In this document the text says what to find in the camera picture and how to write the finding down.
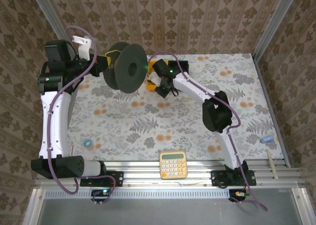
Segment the patterned wallpaper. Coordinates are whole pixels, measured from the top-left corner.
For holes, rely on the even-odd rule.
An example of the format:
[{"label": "patterned wallpaper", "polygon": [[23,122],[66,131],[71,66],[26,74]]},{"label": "patterned wallpaper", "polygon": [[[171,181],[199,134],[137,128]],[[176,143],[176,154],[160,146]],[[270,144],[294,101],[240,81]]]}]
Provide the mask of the patterned wallpaper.
[{"label": "patterned wallpaper", "polygon": [[251,53],[279,0],[50,0],[64,27],[79,25],[103,53],[118,41],[147,54]]},{"label": "patterned wallpaper", "polygon": [[316,0],[294,0],[259,66],[293,166],[316,210]]},{"label": "patterned wallpaper", "polygon": [[33,189],[42,112],[36,79],[56,38],[35,0],[0,0],[0,224],[21,224]]}]

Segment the table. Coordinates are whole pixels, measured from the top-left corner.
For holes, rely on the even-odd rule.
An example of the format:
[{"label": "table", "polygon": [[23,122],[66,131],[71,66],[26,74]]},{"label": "table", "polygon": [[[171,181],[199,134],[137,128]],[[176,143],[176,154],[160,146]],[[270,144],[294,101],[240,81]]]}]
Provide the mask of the table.
[{"label": "table", "polygon": [[[189,74],[207,88],[223,90],[241,118],[233,129],[245,159],[283,159],[261,84],[250,54],[179,55],[189,62]],[[168,55],[155,59],[172,60]],[[274,135],[261,144],[259,139]],[[156,161],[161,150],[186,151],[188,160],[223,159],[217,139],[202,122],[202,107],[180,93],[163,99],[146,89],[125,94],[109,88],[103,76],[86,76],[79,86],[68,130],[72,155],[87,160]],[[84,146],[90,139],[93,144]]]}]

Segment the light blue eraser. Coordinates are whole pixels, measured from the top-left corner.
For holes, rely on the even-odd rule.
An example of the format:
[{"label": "light blue eraser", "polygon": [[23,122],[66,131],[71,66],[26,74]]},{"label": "light blue eraser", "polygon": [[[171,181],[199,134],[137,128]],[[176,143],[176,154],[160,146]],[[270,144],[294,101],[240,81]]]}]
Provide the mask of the light blue eraser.
[{"label": "light blue eraser", "polygon": [[275,137],[273,137],[273,135],[269,135],[266,137],[263,137],[262,139],[260,139],[261,143],[267,143],[267,142],[271,142],[275,139]]}]

